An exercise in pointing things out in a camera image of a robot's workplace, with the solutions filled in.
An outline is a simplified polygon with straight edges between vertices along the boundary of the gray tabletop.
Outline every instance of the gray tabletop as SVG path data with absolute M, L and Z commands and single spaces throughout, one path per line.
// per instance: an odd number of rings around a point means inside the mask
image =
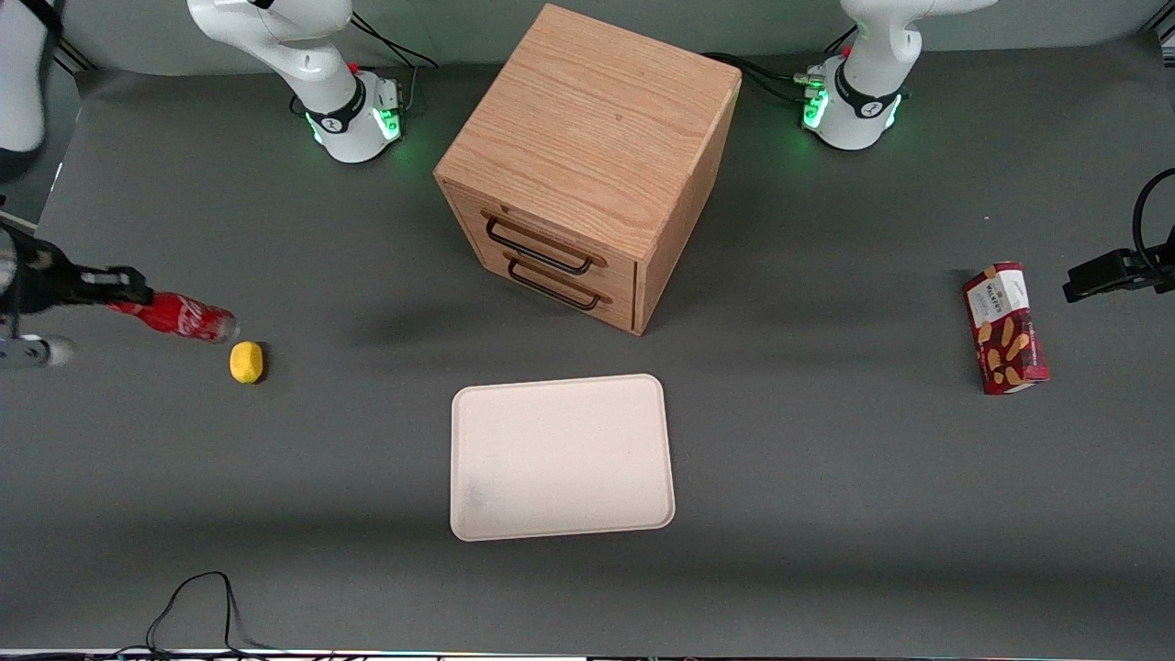
M 747 86 L 640 339 L 465 243 L 430 170 L 494 74 L 423 72 L 361 166 L 273 75 L 83 81 L 41 235 L 234 310 L 271 376 L 106 309 L 28 321 L 81 355 L 0 384 L 6 647 L 137 642 L 216 568 L 287 648 L 1175 656 L 1175 297 L 1061 292 L 1173 162 L 1153 38 L 928 54 L 864 153 Z M 1157 191 L 1155 242 L 1173 211 Z M 1009 398 L 980 392 L 960 292 L 998 259 L 1054 375 Z M 665 385 L 667 528 L 452 537 L 458 390 L 634 372 Z M 161 642 L 215 647 L 216 591 Z

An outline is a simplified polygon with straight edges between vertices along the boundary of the red plastic bottle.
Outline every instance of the red plastic bottle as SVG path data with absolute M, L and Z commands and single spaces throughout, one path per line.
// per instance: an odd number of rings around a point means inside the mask
M 110 309 L 137 316 L 160 333 L 220 344 L 236 338 L 236 317 L 227 309 L 183 294 L 155 291 L 152 304 L 109 303 Z

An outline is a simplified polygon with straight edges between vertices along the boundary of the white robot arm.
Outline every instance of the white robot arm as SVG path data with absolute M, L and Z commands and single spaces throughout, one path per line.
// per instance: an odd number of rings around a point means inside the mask
M 41 54 L 61 35 L 55 0 L 0 0 L 0 149 L 32 151 L 45 137 Z
M 966 14 L 996 0 L 840 0 L 859 34 L 847 58 L 808 67 L 804 126 L 839 149 L 864 149 L 893 124 L 899 89 L 922 53 L 914 21 Z
M 209 38 L 269 65 L 307 109 L 315 139 L 336 160 L 363 162 L 401 134 L 395 80 L 352 72 L 322 41 L 351 19 L 351 0 L 188 0 Z M 300 43 L 318 40 L 311 43 Z

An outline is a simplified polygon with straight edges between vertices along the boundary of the drawer handle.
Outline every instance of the drawer handle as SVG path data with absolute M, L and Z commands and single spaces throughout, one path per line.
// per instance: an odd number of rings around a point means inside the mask
M 519 252 L 526 255 L 528 257 L 530 257 L 530 258 L 532 258 L 535 261 L 540 261 L 540 262 L 545 263 L 546 265 L 550 265 L 551 268 L 557 268 L 557 269 L 562 270 L 563 272 L 570 272 L 571 275 L 583 275 L 584 272 L 588 272 L 588 269 L 591 267 L 591 257 L 584 257 L 583 265 L 575 267 L 575 265 L 571 265 L 569 263 L 563 263 L 562 261 L 559 261 L 557 258 L 549 257 L 549 256 L 546 256 L 546 255 L 544 255 L 542 252 L 537 252 L 537 251 L 528 248 L 526 245 L 523 245 L 522 243 L 518 243 L 517 241 L 511 241 L 510 238 L 506 238 L 505 236 L 499 236 L 499 235 L 497 235 L 497 234 L 494 232 L 494 228 L 497 227 L 497 224 L 498 224 L 498 218 L 494 217 L 490 214 L 484 214 L 484 215 L 488 218 L 490 218 L 489 222 L 485 223 L 485 232 L 490 235 L 490 238 L 492 238 L 494 241 L 496 241 L 498 243 L 502 243 L 503 245 L 505 245 L 508 248 L 512 248 L 515 250 L 518 250 Z
M 515 267 L 516 265 L 518 265 L 518 259 L 515 259 L 515 258 L 510 259 L 510 265 L 506 267 L 506 272 L 510 274 L 510 277 L 513 278 L 516 282 L 522 282 L 523 284 L 530 286 L 531 289 L 535 289 L 536 291 L 538 291 L 540 294 L 546 294 L 548 296 L 551 296 L 552 298 L 555 298 L 555 299 L 557 299 L 557 301 L 559 301 L 562 303 L 568 303 L 569 305 L 571 305 L 571 306 L 573 306 L 573 308 L 576 308 L 578 310 L 582 310 L 582 311 L 591 311 L 591 310 L 596 309 L 596 305 L 599 304 L 599 294 L 593 295 L 591 297 L 591 302 L 582 303 L 582 302 L 572 298 L 571 296 L 564 296 L 563 294 L 556 291 L 555 289 L 544 286 L 544 285 L 539 284 L 538 282 L 535 282 L 530 277 L 524 277 L 522 275 L 518 275 L 517 272 L 515 272 Z

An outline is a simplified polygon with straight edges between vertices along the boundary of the red snack box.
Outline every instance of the red snack box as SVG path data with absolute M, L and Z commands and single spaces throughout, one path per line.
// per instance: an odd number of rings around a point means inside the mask
M 975 338 L 983 392 L 1009 396 L 1048 382 L 1028 306 L 1023 267 L 1001 261 L 971 278 L 962 289 Z

